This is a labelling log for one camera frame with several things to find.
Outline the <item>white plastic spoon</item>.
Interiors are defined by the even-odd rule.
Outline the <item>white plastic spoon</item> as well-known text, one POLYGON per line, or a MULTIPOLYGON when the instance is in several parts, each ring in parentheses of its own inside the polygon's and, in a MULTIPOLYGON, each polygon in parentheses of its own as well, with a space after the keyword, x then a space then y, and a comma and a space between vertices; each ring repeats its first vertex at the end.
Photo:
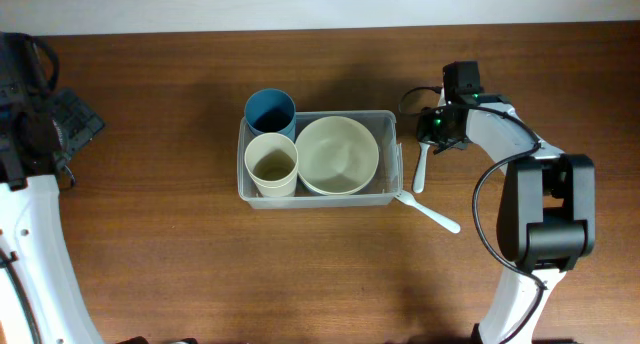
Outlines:
POLYGON ((414 193, 420 194, 424 191, 426 181, 426 169, 430 144, 425 142, 419 143, 420 155, 418 158, 416 171, 413 179, 412 190, 414 193))

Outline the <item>white plastic fork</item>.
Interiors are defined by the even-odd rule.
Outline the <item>white plastic fork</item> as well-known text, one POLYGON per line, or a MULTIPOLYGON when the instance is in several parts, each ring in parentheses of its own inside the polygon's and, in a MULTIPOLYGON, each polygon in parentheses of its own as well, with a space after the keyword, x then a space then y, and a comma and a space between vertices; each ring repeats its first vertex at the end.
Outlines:
POLYGON ((418 203, 411 193, 402 190, 395 196, 395 198, 401 203, 417 209, 449 232, 453 234, 458 234, 460 232, 461 227, 457 222, 418 203))

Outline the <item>cream bowl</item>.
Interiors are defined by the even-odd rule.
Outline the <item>cream bowl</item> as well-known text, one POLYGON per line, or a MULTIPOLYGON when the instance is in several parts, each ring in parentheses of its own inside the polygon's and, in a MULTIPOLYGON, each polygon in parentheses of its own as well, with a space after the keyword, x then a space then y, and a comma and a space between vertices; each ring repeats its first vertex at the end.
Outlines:
POLYGON ((375 176, 380 150, 360 122, 328 116, 308 124, 295 145, 299 177, 314 189, 336 193, 357 191, 375 176))
POLYGON ((304 191, 306 191, 309 195, 313 195, 313 196, 359 195, 359 194, 364 194, 368 192, 370 189, 375 187, 374 180, 371 180, 369 183, 367 183, 365 186, 363 186, 357 191, 339 192, 338 194, 336 194, 336 193, 330 193, 330 192, 314 189, 312 186, 304 182, 301 177, 298 178, 298 184, 304 191))

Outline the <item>cream cup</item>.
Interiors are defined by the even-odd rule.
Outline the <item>cream cup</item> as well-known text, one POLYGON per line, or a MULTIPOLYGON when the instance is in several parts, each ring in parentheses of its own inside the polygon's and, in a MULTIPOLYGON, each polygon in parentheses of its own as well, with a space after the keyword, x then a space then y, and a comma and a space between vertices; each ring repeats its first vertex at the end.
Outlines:
POLYGON ((265 133, 252 139, 244 151, 244 166, 259 189, 289 186, 295 190, 299 155, 295 143, 279 133, 265 133))
POLYGON ((295 180, 292 180, 277 187, 265 186, 259 183, 256 183, 255 186, 262 197, 280 198, 294 196, 297 184, 295 180))

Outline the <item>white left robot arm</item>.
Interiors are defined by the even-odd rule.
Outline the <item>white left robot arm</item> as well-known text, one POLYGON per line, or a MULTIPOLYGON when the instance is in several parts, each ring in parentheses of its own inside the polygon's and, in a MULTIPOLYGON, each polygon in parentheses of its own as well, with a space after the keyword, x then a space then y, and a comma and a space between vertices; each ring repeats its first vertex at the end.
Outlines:
POLYGON ((60 216, 60 176, 104 127, 41 38, 1 35, 1 327, 9 343, 99 343, 60 216))

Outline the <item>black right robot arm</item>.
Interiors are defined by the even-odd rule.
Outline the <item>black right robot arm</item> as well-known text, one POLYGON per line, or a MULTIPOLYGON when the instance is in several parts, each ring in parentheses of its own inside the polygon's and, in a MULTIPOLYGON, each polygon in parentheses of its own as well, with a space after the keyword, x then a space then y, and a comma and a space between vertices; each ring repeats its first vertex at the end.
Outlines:
POLYGON ((442 75, 438 104, 419 114, 418 139, 436 153, 473 143, 493 161, 476 182, 471 211, 480 241, 503 272, 470 340, 530 343, 552 291, 594 249, 594 163, 549 144, 504 95, 486 92, 477 62, 452 62, 442 75), (479 196, 496 171, 503 172, 504 184, 493 247, 482 228, 479 196))

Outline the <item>clear plastic storage container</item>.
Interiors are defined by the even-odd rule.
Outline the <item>clear plastic storage container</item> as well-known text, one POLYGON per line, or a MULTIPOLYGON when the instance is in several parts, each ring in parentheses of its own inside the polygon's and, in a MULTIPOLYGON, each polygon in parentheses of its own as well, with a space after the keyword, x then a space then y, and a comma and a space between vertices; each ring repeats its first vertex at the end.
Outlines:
POLYGON ((239 197, 254 209, 313 209, 332 207, 385 206, 403 189, 402 146, 396 142, 396 117, 388 110, 299 112, 296 131, 313 121, 343 116, 363 124, 374 136, 379 148, 379 164, 373 179, 351 195, 325 196, 297 182, 291 197, 263 197, 244 164, 247 145, 255 138, 245 120, 240 121, 237 147, 237 188, 239 197))

